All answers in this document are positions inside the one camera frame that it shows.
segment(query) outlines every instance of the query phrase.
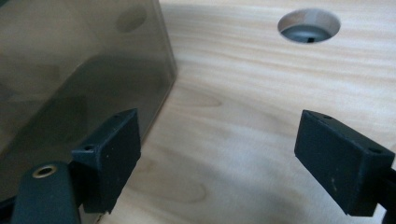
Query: wood grain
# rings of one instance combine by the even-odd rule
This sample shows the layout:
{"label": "wood grain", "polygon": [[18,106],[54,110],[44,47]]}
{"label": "wood grain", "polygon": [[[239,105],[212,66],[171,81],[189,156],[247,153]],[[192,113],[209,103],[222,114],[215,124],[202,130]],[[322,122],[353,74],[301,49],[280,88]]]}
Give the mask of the wood grain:
{"label": "wood grain", "polygon": [[[162,0],[177,83],[111,216],[101,223],[380,223],[347,217],[294,157],[303,109],[396,151],[396,2]],[[336,37],[291,43],[306,7]]]}

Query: wooden table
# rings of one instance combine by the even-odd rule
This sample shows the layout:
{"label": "wooden table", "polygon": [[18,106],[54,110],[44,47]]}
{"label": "wooden table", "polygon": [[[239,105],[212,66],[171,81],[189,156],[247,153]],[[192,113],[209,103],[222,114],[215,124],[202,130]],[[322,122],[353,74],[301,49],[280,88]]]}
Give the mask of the wooden table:
{"label": "wooden table", "polygon": [[[380,223],[347,217],[293,150],[303,109],[396,151],[396,1],[162,0],[178,78],[101,223]],[[283,38],[293,10],[334,13],[318,44]]]}

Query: reflective metal surface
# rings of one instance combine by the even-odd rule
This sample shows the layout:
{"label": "reflective metal surface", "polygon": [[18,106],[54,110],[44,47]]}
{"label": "reflective metal surface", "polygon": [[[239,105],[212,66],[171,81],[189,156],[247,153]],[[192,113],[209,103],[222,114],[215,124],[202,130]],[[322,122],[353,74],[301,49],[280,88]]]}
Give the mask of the reflective metal surface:
{"label": "reflective metal surface", "polygon": [[144,136],[176,75],[157,0],[8,1],[0,59],[0,201],[112,114],[137,107]]}

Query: wooden surface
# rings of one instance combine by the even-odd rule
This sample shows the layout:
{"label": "wooden surface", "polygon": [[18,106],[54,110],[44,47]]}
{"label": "wooden surface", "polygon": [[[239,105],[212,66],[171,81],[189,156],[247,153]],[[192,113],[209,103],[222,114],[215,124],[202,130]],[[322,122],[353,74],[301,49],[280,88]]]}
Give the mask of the wooden surface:
{"label": "wooden surface", "polygon": [[[380,223],[347,217],[294,157],[303,109],[396,151],[396,2],[162,0],[178,78],[105,223]],[[333,39],[291,43],[287,13],[329,10]]]}

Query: metal ring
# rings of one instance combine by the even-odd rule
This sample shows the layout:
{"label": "metal ring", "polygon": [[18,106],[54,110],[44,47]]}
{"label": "metal ring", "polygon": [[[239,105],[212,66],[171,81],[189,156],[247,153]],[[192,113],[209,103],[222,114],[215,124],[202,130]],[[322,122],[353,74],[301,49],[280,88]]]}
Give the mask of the metal ring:
{"label": "metal ring", "polygon": [[36,169],[33,172],[32,176],[34,178],[37,178],[37,179],[38,178],[44,178],[44,177],[47,177],[49,175],[53,175],[56,171],[57,171],[56,166],[54,166],[52,164],[51,165],[45,165],[45,166],[42,166],[42,167]]}

